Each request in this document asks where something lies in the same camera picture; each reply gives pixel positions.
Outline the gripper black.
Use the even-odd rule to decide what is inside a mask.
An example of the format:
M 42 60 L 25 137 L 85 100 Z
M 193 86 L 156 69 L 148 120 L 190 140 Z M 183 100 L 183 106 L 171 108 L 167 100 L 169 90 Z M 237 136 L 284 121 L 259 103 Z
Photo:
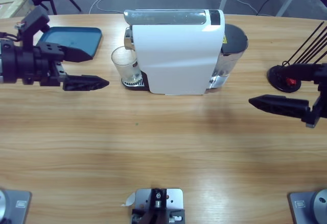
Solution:
M 326 63 L 292 64 L 283 67 L 283 76 L 301 81 L 313 81 L 320 96 L 310 111 L 309 101 L 279 95 L 261 95 L 250 98 L 251 105 L 264 112 L 300 118 L 307 127 L 315 127 L 320 118 L 326 118 Z
M 40 42 L 31 50 L 16 46 L 13 41 L 2 41 L 2 83 L 14 84 L 18 79 L 24 85 L 60 86 L 64 91 L 92 91 L 109 85 L 109 81 L 91 75 L 65 76 L 61 62 L 84 62 L 93 57 L 87 52 L 55 43 Z

